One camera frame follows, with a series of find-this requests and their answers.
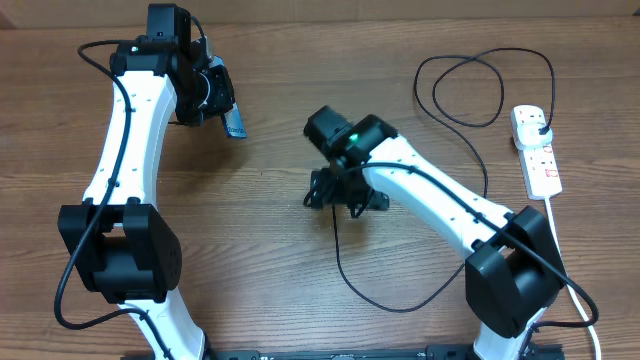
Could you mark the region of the Galaxy smartphone with blue screen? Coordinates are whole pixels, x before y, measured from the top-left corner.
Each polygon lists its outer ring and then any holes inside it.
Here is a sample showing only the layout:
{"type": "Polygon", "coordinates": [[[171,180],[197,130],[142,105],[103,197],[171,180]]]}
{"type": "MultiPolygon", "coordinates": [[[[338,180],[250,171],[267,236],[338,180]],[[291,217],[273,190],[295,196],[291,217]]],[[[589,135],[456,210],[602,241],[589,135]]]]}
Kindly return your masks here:
{"type": "Polygon", "coordinates": [[[236,103],[233,103],[232,108],[221,115],[221,119],[227,137],[236,139],[247,138],[243,119],[236,103]]]}

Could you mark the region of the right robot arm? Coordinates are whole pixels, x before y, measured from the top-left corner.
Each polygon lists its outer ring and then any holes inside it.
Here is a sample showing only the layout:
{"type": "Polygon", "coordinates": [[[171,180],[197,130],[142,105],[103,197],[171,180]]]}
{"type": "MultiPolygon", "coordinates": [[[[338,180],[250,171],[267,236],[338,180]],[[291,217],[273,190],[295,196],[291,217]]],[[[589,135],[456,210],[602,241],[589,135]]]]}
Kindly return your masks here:
{"type": "Polygon", "coordinates": [[[534,331],[566,285],[549,221],[518,213],[465,188],[423,158],[375,115],[356,124],[328,106],[304,136],[329,165],[313,172],[305,205],[344,204],[353,218],[395,199],[435,230],[464,262],[465,296],[481,322],[469,359],[527,359],[534,331]]]}

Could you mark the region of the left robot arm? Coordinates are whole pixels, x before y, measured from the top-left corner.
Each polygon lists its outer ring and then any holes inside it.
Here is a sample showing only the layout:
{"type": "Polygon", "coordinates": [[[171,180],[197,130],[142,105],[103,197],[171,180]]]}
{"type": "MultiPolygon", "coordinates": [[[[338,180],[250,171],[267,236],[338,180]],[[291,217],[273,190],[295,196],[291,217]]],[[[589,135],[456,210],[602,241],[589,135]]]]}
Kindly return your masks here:
{"type": "Polygon", "coordinates": [[[159,213],[157,175],[170,125],[219,118],[227,136],[246,137],[234,88],[199,21],[173,3],[148,8],[147,28],[117,40],[102,72],[113,107],[97,170],[78,205],[64,205],[58,230],[67,273],[128,315],[155,359],[211,359],[208,336],[179,292],[179,240],[159,213]]]}

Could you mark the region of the white charger adapter plug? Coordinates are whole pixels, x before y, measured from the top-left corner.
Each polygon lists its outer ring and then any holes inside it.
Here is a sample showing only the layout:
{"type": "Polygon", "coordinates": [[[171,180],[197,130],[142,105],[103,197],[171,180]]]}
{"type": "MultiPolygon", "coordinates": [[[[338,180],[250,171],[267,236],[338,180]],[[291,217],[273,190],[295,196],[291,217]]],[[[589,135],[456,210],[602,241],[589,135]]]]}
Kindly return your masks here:
{"type": "Polygon", "coordinates": [[[553,139],[553,131],[537,123],[517,123],[513,133],[514,143],[518,150],[532,150],[549,145],[553,139]]]}

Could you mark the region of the white power strip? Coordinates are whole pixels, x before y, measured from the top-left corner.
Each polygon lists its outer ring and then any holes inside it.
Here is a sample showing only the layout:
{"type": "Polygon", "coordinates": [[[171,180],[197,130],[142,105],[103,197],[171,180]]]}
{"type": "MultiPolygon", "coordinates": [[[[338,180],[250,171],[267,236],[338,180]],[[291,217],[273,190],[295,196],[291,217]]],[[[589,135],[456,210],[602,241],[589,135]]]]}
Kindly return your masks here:
{"type": "MultiPolygon", "coordinates": [[[[547,125],[543,110],[533,105],[519,105],[510,113],[512,129],[517,123],[547,125]]],[[[560,175],[551,143],[532,150],[518,150],[525,188],[532,200],[549,199],[562,192],[560,175]]]]}

